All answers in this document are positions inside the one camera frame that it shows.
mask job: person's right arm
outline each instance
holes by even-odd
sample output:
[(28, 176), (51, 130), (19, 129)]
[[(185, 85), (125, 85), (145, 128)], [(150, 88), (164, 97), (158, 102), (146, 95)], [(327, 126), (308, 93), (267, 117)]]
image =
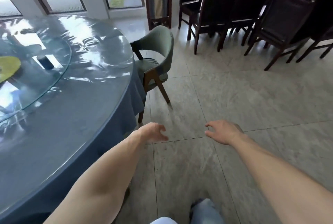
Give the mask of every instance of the person's right arm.
[(206, 124), (206, 135), (232, 146), (283, 224), (333, 223), (333, 194), (283, 159), (261, 148), (228, 121)]

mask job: hand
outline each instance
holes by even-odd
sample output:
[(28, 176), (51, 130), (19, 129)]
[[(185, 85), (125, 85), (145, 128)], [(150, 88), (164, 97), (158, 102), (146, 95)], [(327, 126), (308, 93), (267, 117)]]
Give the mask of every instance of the hand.
[(146, 125), (141, 126), (136, 130), (143, 141), (145, 142), (157, 142), (157, 141), (168, 141), (168, 137), (163, 135), (161, 131), (165, 131), (165, 127), (162, 124), (156, 122), (150, 122)]
[(211, 126), (215, 130), (215, 132), (205, 131), (206, 136), (225, 145), (231, 145), (235, 139), (244, 135), (243, 130), (238, 124), (226, 120), (210, 121), (205, 126)]

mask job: green chair cushion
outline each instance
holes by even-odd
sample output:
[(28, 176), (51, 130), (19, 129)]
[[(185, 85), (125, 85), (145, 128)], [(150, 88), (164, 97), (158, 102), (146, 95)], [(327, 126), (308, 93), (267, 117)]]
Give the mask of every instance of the green chair cushion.
[[(140, 80), (143, 81), (144, 73), (156, 66), (159, 66), (160, 64), (155, 59), (144, 58), (143, 60), (136, 60), (135, 65), (138, 69), (138, 74), (139, 74)], [(167, 73), (160, 75), (160, 80), (162, 83), (164, 83), (167, 79), (168, 79)], [(154, 80), (149, 81), (149, 84), (148, 84), (149, 90), (152, 90), (156, 86), (157, 85)]]

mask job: person's left hand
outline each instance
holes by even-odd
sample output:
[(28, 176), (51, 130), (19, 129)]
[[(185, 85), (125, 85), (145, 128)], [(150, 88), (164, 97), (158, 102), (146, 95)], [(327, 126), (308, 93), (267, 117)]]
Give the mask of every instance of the person's left hand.
[(165, 127), (162, 124), (156, 122), (150, 122), (146, 125), (141, 126), (137, 133), (145, 142), (158, 142), (158, 141), (168, 141), (168, 137), (163, 135), (161, 131), (165, 131)]

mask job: person's left arm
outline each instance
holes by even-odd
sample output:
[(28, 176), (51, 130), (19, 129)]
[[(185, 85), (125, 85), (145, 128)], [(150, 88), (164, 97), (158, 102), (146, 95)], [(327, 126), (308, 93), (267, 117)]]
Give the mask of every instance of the person's left arm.
[(147, 141), (168, 138), (165, 127), (148, 123), (101, 156), (75, 182), (44, 224), (110, 224), (117, 216)]

